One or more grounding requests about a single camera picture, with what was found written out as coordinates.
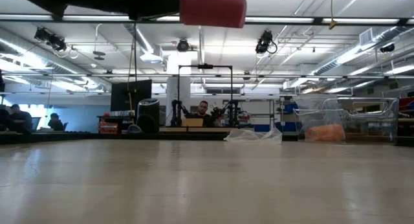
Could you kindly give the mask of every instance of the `man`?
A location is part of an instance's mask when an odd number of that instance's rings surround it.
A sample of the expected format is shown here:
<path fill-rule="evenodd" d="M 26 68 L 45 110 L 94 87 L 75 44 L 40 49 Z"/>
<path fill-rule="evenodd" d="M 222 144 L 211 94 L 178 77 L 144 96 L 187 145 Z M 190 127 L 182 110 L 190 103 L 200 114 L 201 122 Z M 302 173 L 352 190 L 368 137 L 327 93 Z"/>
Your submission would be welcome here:
<path fill-rule="evenodd" d="M 63 124 L 56 113 L 50 114 L 50 121 L 47 125 L 54 131 L 63 131 Z"/>
<path fill-rule="evenodd" d="M 30 113 L 26 111 L 20 110 L 18 104 L 12 105 L 12 112 L 13 114 L 10 115 L 10 118 L 20 126 L 24 127 L 25 129 L 31 130 L 32 129 L 32 116 Z"/>
<path fill-rule="evenodd" d="M 208 109 L 207 101 L 201 101 L 197 109 L 196 114 L 191 114 L 191 118 L 201 118 L 203 120 L 202 125 L 205 127 L 214 127 L 215 123 L 211 121 L 212 116 L 206 114 Z"/>
<path fill-rule="evenodd" d="M 5 106 L 0 106 L 0 131 L 16 131 L 23 134 L 31 134 L 31 132 L 23 128 L 20 124 L 16 124 L 13 120 L 10 119 L 10 115 L 6 110 Z"/>

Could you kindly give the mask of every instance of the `computer monitor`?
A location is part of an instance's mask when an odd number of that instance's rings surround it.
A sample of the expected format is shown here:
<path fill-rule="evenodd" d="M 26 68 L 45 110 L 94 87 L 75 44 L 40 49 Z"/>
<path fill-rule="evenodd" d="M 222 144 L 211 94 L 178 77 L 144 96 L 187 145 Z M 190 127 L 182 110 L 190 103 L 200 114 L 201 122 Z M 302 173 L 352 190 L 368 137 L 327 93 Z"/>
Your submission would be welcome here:
<path fill-rule="evenodd" d="M 144 80 L 130 82 L 129 85 L 127 82 L 113 84 L 111 92 L 111 111 L 127 111 L 131 109 L 128 96 L 129 86 L 132 99 L 132 108 L 136 113 L 139 101 L 151 98 L 152 83 L 152 80 Z"/>

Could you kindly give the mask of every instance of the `plastic container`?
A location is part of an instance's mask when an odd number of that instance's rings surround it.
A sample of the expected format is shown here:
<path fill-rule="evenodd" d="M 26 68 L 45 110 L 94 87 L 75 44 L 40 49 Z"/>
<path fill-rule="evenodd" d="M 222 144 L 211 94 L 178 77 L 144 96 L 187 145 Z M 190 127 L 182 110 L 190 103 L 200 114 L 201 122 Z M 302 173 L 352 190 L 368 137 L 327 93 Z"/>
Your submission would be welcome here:
<path fill-rule="evenodd" d="M 396 98 L 327 98 L 320 105 L 315 99 L 309 104 L 318 109 L 294 110 L 296 122 L 302 124 L 296 126 L 299 140 L 333 143 L 397 140 Z M 367 111 L 373 108 L 378 111 Z"/>

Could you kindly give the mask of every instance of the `orange object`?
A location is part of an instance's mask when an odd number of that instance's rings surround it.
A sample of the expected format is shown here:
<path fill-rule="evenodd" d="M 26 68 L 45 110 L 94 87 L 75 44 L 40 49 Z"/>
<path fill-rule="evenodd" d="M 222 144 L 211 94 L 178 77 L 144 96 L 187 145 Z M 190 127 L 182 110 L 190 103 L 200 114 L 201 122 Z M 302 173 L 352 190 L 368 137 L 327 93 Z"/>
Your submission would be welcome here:
<path fill-rule="evenodd" d="M 243 28 L 246 0 L 180 0 L 180 21 L 186 25 Z"/>
<path fill-rule="evenodd" d="M 328 124 L 309 129 L 305 138 L 314 142 L 341 142 L 345 140 L 345 131 L 339 124 Z"/>

